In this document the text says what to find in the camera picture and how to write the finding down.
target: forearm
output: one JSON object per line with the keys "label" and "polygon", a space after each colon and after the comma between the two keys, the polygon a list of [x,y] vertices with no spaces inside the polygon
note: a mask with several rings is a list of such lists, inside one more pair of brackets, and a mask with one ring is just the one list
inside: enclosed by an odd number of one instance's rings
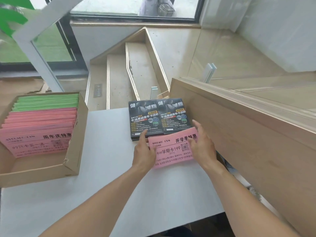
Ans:
{"label": "forearm", "polygon": [[80,206],[49,227],[40,237],[107,237],[132,192],[146,172],[130,168]]}
{"label": "forearm", "polygon": [[219,162],[204,166],[236,237],[297,237]]}

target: cardboard box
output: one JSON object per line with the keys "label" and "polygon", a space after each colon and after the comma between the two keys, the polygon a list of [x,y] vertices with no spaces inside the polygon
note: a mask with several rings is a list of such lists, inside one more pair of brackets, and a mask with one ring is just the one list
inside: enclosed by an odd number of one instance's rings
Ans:
{"label": "cardboard box", "polygon": [[[79,92],[54,92],[31,95],[59,95]],[[7,106],[0,115],[2,124],[11,111],[19,95]],[[11,187],[51,179],[58,179],[79,174],[81,154],[84,142],[88,116],[88,108],[79,93],[77,121],[67,151],[45,155],[32,155],[15,158],[11,152],[0,143],[0,187]]]}

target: wooden partition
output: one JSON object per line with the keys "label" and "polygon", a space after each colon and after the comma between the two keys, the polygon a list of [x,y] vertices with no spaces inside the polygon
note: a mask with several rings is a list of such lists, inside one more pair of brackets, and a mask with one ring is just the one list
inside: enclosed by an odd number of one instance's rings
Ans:
{"label": "wooden partition", "polygon": [[182,98],[216,150],[302,236],[316,233],[316,119],[244,93],[194,79],[172,79],[171,98]]}

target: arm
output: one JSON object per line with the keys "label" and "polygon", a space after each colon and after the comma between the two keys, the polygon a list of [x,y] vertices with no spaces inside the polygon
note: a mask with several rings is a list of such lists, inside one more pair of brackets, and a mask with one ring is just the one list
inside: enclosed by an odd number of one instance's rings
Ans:
{"label": "arm", "polygon": [[210,177],[236,237],[298,237],[216,160],[216,150],[200,123],[199,139],[190,139],[194,159]]}
{"label": "arm", "polygon": [[147,131],[140,135],[132,167],[70,211],[40,237],[108,237],[134,189],[154,166],[156,150],[146,144]]}

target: person's right hand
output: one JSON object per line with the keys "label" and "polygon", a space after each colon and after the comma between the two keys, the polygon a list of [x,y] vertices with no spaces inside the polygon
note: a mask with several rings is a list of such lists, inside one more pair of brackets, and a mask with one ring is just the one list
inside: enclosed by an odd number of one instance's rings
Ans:
{"label": "person's right hand", "polygon": [[194,126],[198,131],[198,140],[189,138],[189,143],[192,149],[193,158],[204,169],[217,167],[218,164],[222,164],[216,159],[216,150],[213,141],[208,137],[207,133],[203,129],[202,125],[193,120]]}

